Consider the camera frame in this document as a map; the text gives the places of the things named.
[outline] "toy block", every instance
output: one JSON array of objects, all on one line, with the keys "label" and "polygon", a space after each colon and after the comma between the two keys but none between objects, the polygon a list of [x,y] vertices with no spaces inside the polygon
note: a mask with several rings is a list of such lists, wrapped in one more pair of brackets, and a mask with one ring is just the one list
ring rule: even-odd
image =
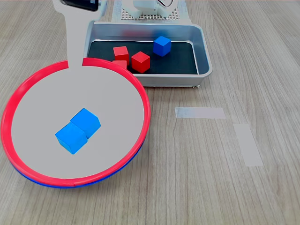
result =
[{"label": "toy block", "polygon": [[75,154],[80,148],[82,148],[88,139],[84,131],[73,123],[68,123],[59,132],[55,134],[61,146],[66,150]]},{"label": "toy block", "polygon": [[143,52],[138,52],[131,57],[132,68],[143,74],[150,69],[150,56]]},{"label": "toy block", "polygon": [[171,40],[166,37],[160,36],[153,43],[153,53],[164,57],[171,50]]},{"label": "toy block", "polygon": [[126,46],[113,48],[115,60],[125,60],[129,65],[129,53]]},{"label": "toy block", "polygon": [[88,139],[101,127],[98,117],[85,108],[71,119],[71,123],[83,130]]},{"label": "toy block", "polygon": [[114,60],[113,63],[123,67],[124,69],[127,69],[127,62],[126,60]]}]

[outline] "silver tray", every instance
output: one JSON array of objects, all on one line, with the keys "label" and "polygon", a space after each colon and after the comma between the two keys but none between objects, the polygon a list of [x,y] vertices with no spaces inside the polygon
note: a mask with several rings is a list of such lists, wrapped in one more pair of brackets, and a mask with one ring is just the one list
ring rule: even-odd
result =
[{"label": "silver tray", "polygon": [[145,87],[195,87],[212,72],[203,30],[195,24],[95,22],[87,39],[85,57],[94,41],[149,42],[163,35],[172,42],[188,42],[194,53],[197,74],[134,74]]}]

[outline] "wooden table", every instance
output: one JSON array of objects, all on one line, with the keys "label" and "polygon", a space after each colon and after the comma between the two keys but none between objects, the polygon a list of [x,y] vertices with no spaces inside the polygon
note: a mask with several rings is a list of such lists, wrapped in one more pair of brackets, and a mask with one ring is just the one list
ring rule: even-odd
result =
[{"label": "wooden table", "polygon": [[[187,1],[213,73],[202,86],[147,88],[148,138],[121,172],[78,189],[21,176],[0,149],[1,225],[300,224],[300,3]],[[110,21],[113,2],[104,18]],[[31,74],[65,60],[51,1],[0,1],[0,111]],[[221,107],[225,120],[177,119]],[[234,124],[251,127],[263,166],[246,166]]]}]

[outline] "red cube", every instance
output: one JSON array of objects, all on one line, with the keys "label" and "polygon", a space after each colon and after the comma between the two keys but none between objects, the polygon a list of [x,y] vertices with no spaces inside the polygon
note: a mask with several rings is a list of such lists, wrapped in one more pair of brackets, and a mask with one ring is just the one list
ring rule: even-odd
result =
[{"label": "red cube", "polygon": [[126,46],[113,48],[115,60],[125,60],[129,65],[129,53]]},{"label": "red cube", "polygon": [[138,52],[131,57],[132,68],[143,74],[150,69],[150,56],[143,52]]},{"label": "red cube", "polygon": [[119,66],[123,67],[124,69],[127,69],[127,61],[126,60],[114,60],[112,62],[115,64],[118,64]]}]

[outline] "metal grid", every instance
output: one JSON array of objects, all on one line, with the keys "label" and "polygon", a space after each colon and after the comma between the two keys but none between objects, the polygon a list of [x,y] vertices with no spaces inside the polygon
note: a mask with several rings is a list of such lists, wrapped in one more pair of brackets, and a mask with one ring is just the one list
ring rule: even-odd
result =
[{"label": "metal grid", "polygon": [[176,8],[167,18],[160,15],[141,15],[139,18],[133,18],[124,9],[122,9],[122,20],[178,20],[180,19],[179,10]]}]

